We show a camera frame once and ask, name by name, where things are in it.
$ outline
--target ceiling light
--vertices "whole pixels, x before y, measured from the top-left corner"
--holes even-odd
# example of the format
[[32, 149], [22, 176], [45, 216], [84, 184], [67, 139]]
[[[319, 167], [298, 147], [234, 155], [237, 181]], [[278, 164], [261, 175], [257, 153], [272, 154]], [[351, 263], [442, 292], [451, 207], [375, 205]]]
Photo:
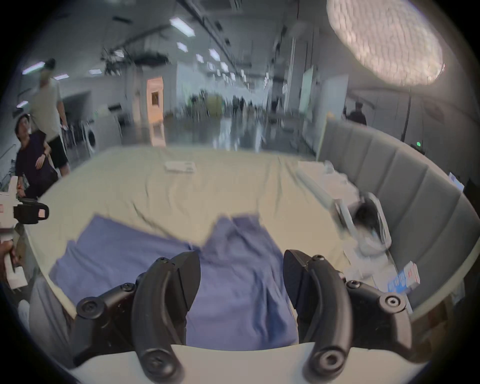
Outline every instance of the ceiling light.
[[328, 0], [327, 15], [355, 58], [387, 83], [427, 85], [442, 72], [442, 47], [408, 1]]
[[180, 32], [182, 32], [184, 35], [188, 37], [195, 36], [195, 31], [191, 29], [187, 25], [187, 23], [185, 23], [182, 19], [179, 19], [178, 17], [174, 17], [173, 19], [170, 19], [170, 24], [172, 24], [175, 28], [177, 28]]
[[31, 67], [28, 67], [27, 69], [24, 69], [22, 71], [22, 75], [26, 75], [30, 72], [33, 72], [33, 71], [36, 71], [37, 69], [40, 69], [40, 68], [43, 68], [43, 66], [45, 65], [45, 62], [44, 61], [40, 61], [38, 62], [37, 64], [34, 64], [32, 65]]
[[24, 100], [22, 101], [19, 105], [17, 105], [17, 108], [23, 108], [24, 106], [26, 106], [28, 104], [28, 101]]
[[215, 61], [220, 61], [220, 55], [216, 50], [214, 50], [213, 48], [210, 48], [208, 52], [210, 52], [210, 56], [212, 56]]
[[64, 74], [61, 74], [61, 75], [58, 75], [58, 76], [54, 76], [53, 78], [54, 78], [55, 80], [61, 80], [61, 79], [68, 79], [69, 77], [70, 77], [69, 75], [67, 75], [66, 73], [64, 73]]
[[177, 43], [177, 47], [183, 52], [188, 52], [187, 46], [185, 44], [182, 44], [181, 42]]

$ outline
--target pipe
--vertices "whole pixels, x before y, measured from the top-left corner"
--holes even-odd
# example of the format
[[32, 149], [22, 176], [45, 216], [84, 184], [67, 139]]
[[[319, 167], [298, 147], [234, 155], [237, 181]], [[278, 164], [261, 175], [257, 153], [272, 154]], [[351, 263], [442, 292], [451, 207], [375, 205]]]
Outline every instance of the pipe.
[[410, 92], [410, 88], [408, 89], [408, 107], [407, 107], [407, 117], [405, 119], [405, 127], [403, 128], [402, 137], [400, 141], [402, 143], [405, 142], [405, 135], [407, 134], [407, 127], [408, 127], [408, 118], [410, 116], [410, 104], [412, 103], [412, 93]]

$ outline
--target mattress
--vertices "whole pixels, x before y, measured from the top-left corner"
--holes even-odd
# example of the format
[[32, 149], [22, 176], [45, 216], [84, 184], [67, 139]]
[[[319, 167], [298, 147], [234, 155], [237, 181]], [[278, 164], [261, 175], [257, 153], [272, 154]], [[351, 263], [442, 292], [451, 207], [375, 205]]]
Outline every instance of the mattress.
[[[165, 170], [166, 161], [193, 161], [195, 173]], [[139, 230], [203, 245], [220, 215], [258, 214], [284, 252], [321, 254], [338, 270], [349, 266], [345, 236], [295, 170], [297, 156], [206, 148], [118, 147], [61, 179], [41, 198], [50, 216], [26, 232], [42, 274], [65, 310], [75, 306], [49, 279], [69, 240], [99, 214]]]

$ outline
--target gray upholstered headboard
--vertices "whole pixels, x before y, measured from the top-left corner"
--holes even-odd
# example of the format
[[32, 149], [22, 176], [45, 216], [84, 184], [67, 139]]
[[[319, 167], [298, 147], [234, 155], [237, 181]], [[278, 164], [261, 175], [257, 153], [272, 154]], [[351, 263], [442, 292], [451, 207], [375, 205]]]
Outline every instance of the gray upholstered headboard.
[[408, 297], [413, 309], [438, 292], [472, 250], [476, 255], [468, 263], [475, 261], [480, 219], [465, 195], [425, 156], [374, 128], [328, 120], [319, 153], [319, 161], [324, 160], [380, 200], [397, 269], [409, 261], [418, 266], [420, 285]]

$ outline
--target screw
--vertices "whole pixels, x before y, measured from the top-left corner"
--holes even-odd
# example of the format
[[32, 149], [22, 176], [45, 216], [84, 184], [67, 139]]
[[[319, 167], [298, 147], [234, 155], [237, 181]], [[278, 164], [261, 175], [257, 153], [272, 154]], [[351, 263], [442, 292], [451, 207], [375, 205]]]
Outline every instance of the screw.
[[345, 359], [340, 351], [331, 349], [321, 354], [318, 363], [325, 371], [336, 371], [343, 365], [344, 361]]
[[360, 287], [360, 282], [357, 280], [350, 280], [349, 282], [347, 282], [347, 287], [349, 287], [350, 289], [358, 288]]
[[152, 368], [158, 368], [160, 365], [163, 365], [163, 360], [158, 356], [153, 356], [150, 359], [150, 365]]
[[83, 306], [83, 310], [85, 312], [93, 312], [95, 311], [97, 305], [94, 301], [87, 301], [84, 306]]
[[395, 296], [389, 296], [387, 297], [386, 303], [390, 307], [398, 307], [400, 305], [400, 300], [396, 298]]
[[135, 286], [135, 285], [132, 284], [132, 283], [125, 283], [125, 284], [122, 284], [120, 287], [121, 287], [121, 290], [122, 290], [122, 291], [132, 292], [134, 286]]

